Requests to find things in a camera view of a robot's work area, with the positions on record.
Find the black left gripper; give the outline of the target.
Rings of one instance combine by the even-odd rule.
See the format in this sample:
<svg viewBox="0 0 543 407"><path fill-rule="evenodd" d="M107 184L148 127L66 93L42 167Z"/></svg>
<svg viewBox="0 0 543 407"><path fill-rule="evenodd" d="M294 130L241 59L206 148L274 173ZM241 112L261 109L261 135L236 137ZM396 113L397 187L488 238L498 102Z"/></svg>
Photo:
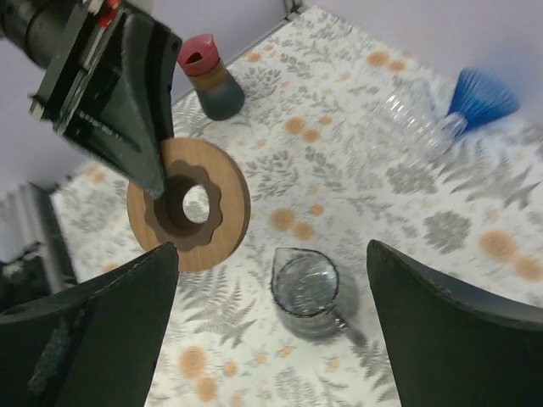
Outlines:
<svg viewBox="0 0 543 407"><path fill-rule="evenodd" d="M48 121L72 142L104 143L127 139L78 104L98 61L102 37L122 1L29 1L28 56L45 69L31 96L30 113ZM128 136L139 148L131 178L151 198L165 194L165 164L160 144L173 137L171 90L182 39L141 10L124 10L121 67L133 117Z"/></svg>

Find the round wooden dripper holder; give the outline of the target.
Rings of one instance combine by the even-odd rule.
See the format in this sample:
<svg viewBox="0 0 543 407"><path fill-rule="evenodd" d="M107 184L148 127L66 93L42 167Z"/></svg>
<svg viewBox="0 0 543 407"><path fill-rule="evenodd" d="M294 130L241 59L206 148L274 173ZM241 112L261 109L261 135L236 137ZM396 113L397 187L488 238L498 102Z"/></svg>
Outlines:
<svg viewBox="0 0 543 407"><path fill-rule="evenodd" d="M165 194L151 198L134 183L126 192L132 232L149 251L173 243L181 272L209 270L238 248L248 230L251 199L237 163L211 142L162 143Z"/></svg>

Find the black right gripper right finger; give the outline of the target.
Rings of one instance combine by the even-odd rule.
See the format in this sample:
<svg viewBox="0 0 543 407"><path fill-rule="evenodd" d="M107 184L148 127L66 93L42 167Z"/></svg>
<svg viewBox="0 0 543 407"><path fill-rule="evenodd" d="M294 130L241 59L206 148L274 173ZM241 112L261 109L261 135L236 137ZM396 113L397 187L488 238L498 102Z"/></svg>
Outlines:
<svg viewBox="0 0 543 407"><path fill-rule="evenodd" d="M404 406L540 406L542 310L377 240L367 274Z"/></svg>

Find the blue ribbed plastic dripper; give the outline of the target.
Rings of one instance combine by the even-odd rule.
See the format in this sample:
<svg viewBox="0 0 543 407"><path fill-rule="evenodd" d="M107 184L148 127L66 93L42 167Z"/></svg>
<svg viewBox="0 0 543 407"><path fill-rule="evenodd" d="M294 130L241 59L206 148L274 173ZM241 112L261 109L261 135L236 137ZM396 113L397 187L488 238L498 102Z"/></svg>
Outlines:
<svg viewBox="0 0 543 407"><path fill-rule="evenodd" d="M510 114L516 113L520 102L502 81L482 70L462 69L456 82L447 114L461 116L464 132L476 131Z"/></svg>

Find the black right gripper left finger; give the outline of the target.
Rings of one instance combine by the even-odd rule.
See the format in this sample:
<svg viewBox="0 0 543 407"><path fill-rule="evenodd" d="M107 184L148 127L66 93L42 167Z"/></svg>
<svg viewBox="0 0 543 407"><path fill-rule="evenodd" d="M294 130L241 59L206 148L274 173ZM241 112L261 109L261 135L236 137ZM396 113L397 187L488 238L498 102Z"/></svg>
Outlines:
<svg viewBox="0 0 543 407"><path fill-rule="evenodd" d="M171 314L178 255L166 243L1 315L3 406L142 406Z"/></svg>

